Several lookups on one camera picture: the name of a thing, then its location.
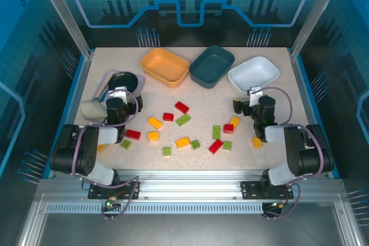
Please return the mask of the white plastic container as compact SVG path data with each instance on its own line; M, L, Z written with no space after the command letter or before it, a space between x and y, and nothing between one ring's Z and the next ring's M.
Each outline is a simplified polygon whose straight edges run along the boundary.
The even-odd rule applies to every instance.
M247 97L250 88L263 88L279 76L278 68L263 56L253 57L228 72L230 87L240 97Z

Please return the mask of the yellow plastic container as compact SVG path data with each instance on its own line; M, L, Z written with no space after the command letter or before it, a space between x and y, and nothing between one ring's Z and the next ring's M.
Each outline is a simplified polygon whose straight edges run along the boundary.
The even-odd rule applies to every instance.
M153 48L142 59L145 74L169 88L179 87L187 78L190 63L163 48Z

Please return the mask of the teal plastic container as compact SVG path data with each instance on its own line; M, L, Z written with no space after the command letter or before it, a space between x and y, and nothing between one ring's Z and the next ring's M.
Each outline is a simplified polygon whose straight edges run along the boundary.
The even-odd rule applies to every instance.
M219 46L207 47L189 67L191 79L205 89L214 88L230 70L234 55Z

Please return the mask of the lavender tray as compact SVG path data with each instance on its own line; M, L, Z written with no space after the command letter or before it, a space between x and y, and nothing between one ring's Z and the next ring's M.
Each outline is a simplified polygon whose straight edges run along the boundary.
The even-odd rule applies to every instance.
M110 98L110 96L108 95L108 82L111 79L111 77L113 76L113 74L115 73L120 73L121 71L119 70L109 70L107 71L104 76L103 79L100 81L99 86L97 87L97 89L95 90L92 99L93 100L98 100L99 102L104 102L105 100L107 100L108 98ZM144 87L145 84L145 77L142 75L136 75L138 78L138 86L136 88L136 90L134 92L132 92L132 94L134 96L137 96L138 94L141 93L142 88Z

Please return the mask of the yellow long lego brick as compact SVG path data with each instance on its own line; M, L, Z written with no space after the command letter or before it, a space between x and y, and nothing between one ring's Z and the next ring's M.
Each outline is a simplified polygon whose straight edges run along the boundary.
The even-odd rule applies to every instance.
M155 129L159 130L162 127L162 122L156 119L155 117L150 117L148 119L148 123Z
M183 147L186 147L186 146L190 145L191 141L190 141L189 137L183 137L183 138L177 139L175 141L175 144L176 144L176 147L178 149L180 149L180 148L183 148Z

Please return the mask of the beige cloth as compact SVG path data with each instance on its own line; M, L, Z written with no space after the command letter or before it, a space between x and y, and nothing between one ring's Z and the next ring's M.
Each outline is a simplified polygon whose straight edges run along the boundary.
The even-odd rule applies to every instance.
M106 106L95 100L83 101L80 109L83 117L87 120L100 122L107 117Z

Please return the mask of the black round plate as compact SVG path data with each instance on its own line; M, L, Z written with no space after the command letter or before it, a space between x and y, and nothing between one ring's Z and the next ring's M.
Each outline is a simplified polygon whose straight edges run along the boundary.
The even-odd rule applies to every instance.
M108 82L108 89L126 87L129 92L134 92L138 86L138 78L135 74L127 71L115 73Z

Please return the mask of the small connector with green LED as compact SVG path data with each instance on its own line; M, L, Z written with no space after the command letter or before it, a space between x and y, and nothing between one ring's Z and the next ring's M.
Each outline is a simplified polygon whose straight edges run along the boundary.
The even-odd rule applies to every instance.
M279 201L279 202L274 202L271 204L267 204L266 209L282 209L284 207L284 205L286 204L286 201Z
M117 200L117 198L118 198L117 196L111 196L111 197L109 197L106 200L104 207L106 209L111 209L111 208L115 207L115 201Z

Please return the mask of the grey metal panel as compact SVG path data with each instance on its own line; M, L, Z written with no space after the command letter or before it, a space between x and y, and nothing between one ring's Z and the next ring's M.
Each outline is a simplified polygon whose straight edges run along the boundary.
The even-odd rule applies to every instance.
M50 214L37 246L343 246L328 209L291 219L260 215Z

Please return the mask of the blue table side rail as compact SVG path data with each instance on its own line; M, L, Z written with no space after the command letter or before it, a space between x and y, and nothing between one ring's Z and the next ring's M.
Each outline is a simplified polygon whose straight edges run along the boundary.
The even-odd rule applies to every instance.
M77 70L66 99L65 107L61 115L59 126L55 134L55 139L51 147L49 159L43 172L43 179L49 179L53 176L53 172L50 168L51 157L54 150L56 149L57 141L64 124L74 123L94 53L95 50L93 49L88 58L85 58L84 56L80 57Z
M298 55L296 58L293 58L291 53L289 53L289 58L296 78L296 82L298 84L303 106L307 115L307 120L310 124L320 125L325 139L327 140L328 146L330 147L330 143L326 135L326 131L323 126L322 119L318 111L318 106L315 101L310 81L308 80L308 76L306 73L306 69L304 68L302 59L300 55Z

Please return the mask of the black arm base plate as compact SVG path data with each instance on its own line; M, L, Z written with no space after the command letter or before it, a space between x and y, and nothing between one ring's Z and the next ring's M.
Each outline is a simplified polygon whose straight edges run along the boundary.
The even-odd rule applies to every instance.
M134 184L135 182L132 182L124 187L115 189L102 188L91 184L88 191L88 199L107 200L112 196L116 196L119 200L128 200L133 192L132 199L136 200L139 195L140 183L137 184L136 189L133 189Z
M263 185L260 181L243 181L240 189L244 200L293 199L292 190L288 190L286 186Z

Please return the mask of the aluminium mounting rail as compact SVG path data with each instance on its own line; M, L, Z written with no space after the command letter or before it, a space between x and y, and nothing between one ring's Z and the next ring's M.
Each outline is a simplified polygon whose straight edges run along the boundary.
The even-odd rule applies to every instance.
M121 180L139 178L139 202L240 202L241 182L258 181L261 174L261 170L119 171ZM347 198L343 181L332 179L329 175L302 180L299 185L304 203L338 202ZM52 179L39 181L35 200L86 202L88 199L78 178L56 173Z

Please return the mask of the aluminium frame post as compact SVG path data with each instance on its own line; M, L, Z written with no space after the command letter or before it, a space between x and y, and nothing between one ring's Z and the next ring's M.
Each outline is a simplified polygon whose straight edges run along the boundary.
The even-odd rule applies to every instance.
M50 0L53 7L57 11L59 17L64 23L66 29L68 30L71 38L75 42L77 48L81 52L84 58L90 58L91 51L84 39L84 36L78 27L71 11L69 10L65 0Z
M297 38L291 48L291 58L296 59L305 45L307 39L311 35L314 27L320 19L322 13L325 11L330 0L316 0L312 7L305 23L303 24Z

